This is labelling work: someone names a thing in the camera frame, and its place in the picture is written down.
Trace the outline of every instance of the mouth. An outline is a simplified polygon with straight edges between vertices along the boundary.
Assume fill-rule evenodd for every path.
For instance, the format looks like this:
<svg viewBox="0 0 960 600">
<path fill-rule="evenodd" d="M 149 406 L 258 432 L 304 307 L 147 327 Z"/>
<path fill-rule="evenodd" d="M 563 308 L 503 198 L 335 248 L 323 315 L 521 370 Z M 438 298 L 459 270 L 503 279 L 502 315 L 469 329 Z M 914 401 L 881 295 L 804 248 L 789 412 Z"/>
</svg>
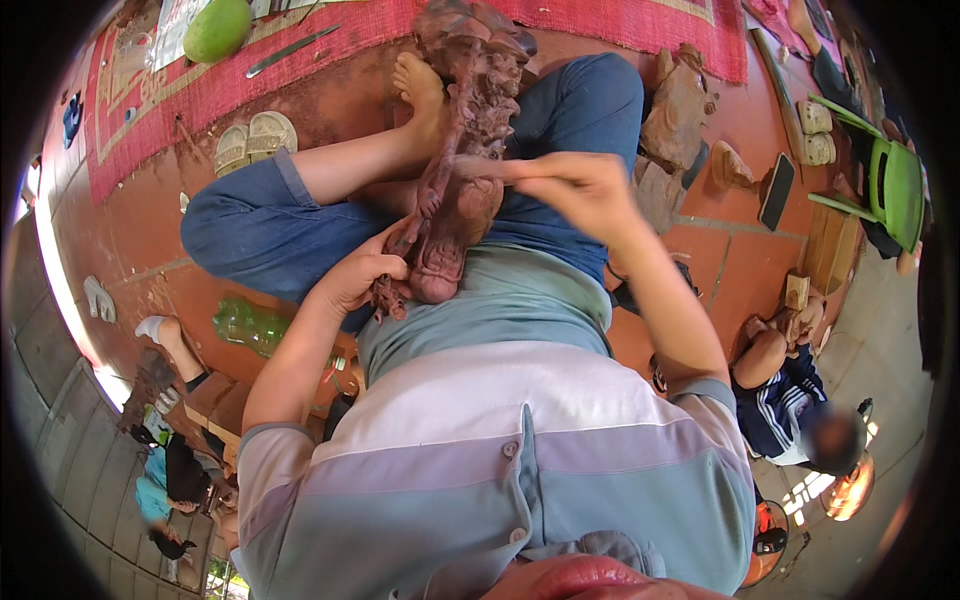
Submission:
<svg viewBox="0 0 960 600">
<path fill-rule="evenodd" d="M 571 598 L 630 598 L 650 579 L 607 556 L 581 556 L 557 564 L 543 573 L 534 589 L 535 600 Z"/>
</svg>

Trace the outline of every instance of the green plastic chair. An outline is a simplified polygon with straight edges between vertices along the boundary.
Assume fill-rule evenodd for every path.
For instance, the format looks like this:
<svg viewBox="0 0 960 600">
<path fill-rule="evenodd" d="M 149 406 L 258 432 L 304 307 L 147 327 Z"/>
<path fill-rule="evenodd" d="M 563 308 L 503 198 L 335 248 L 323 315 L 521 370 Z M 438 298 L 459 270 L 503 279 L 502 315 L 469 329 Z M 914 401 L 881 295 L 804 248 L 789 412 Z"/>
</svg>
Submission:
<svg viewBox="0 0 960 600">
<path fill-rule="evenodd" d="M 920 158 L 903 144 L 885 139 L 880 130 L 849 110 L 813 93 L 809 97 L 833 110 L 840 121 L 872 135 L 874 147 L 870 164 L 867 165 L 869 211 L 842 198 L 834 200 L 819 194 L 808 194 L 807 197 L 867 221 L 883 224 L 890 237 L 912 253 L 917 249 L 924 225 L 924 175 Z"/>
</svg>

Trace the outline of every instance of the green fruit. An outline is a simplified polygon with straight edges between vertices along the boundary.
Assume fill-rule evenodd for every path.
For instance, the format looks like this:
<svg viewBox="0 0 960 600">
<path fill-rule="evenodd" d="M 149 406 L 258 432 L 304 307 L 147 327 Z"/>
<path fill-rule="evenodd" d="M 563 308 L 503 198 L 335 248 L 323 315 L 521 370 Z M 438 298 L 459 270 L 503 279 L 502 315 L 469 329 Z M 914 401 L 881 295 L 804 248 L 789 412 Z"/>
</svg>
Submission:
<svg viewBox="0 0 960 600">
<path fill-rule="evenodd" d="M 244 0 L 212 0 L 194 17 L 183 53 L 194 62 L 216 62 L 240 49 L 252 23 Z"/>
</svg>

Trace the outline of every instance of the black phone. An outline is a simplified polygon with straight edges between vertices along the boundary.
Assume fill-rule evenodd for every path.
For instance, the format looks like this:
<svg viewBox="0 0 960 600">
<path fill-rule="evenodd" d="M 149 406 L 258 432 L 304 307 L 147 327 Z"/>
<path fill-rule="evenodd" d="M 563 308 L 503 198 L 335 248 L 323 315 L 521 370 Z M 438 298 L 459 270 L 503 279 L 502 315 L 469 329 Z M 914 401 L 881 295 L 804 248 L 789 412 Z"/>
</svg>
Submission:
<svg viewBox="0 0 960 600">
<path fill-rule="evenodd" d="M 760 197 L 760 222 L 771 231 L 776 231 L 780 223 L 783 207 L 786 206 L 786 199 L 790 196 L 794 173 L 793 163 L 784 153 L 780 153 L 770 185 Z"/>
</svg>

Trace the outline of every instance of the knife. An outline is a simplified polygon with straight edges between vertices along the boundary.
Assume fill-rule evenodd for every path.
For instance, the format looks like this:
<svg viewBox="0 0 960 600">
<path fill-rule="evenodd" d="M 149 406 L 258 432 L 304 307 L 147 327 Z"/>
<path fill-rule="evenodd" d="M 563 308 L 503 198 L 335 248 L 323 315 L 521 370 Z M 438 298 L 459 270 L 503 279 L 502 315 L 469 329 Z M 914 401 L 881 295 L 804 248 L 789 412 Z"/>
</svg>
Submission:
<svg viewBox="0 0 960 600">
<path fill-rule="evenodd" d="M 271 55 L 270 55 L 269 57 L 267 57 L 266 59 L 261 60 L 260 62 L 258 62 L 258 63 L 255 64 L 254 66 L 250 67 L 250 70 L 247 71 L 247 79 L 253 77 L 253 76 L 256 75 L 256 74 L 258 74 L 260 71 L 262 71 L 263 69 L 267 68 L 267 67 L 270 66 L 271 64 L 277 62 L 278 60 L 283 59 L 284 57 L 288 57 L 288 56 L 292 55 L 293 53 L 297 52 L 297 51 L 298 51 L 300 48 L 302 48 L 303 46 L 306 46 L 307 44 L 309 44 L 310 42 L 312 42 L 314 39 L 317 39 L 318 37 L 323 37 L 323 36 L 325 36 L 325 35 L 327 35 L 327 34 L 333 33 L 333 32 L 335 32 L 335 31 L 337 31 L 338 29 L 340 29 L 340 23 L 337 23 L 336 25 L 331 25 L 330 27 L 327 27 L 327 28 L 324 29 L 323 31 L 319 31 L 319 32 L 317 32 L 316 34 L 310 34 L 309 36 L 305 37 L 304 39 L 298 39 L 297 41 L 295 41 L 294 43 L 290 44 L 290 45 L 287 46 L 286 48 L 283 48 L 283 49 L 281 49 L 281 50 L 277 50 L 276 52 L 274 52 L 273 54 L 271 54 Z"/>
</svg>

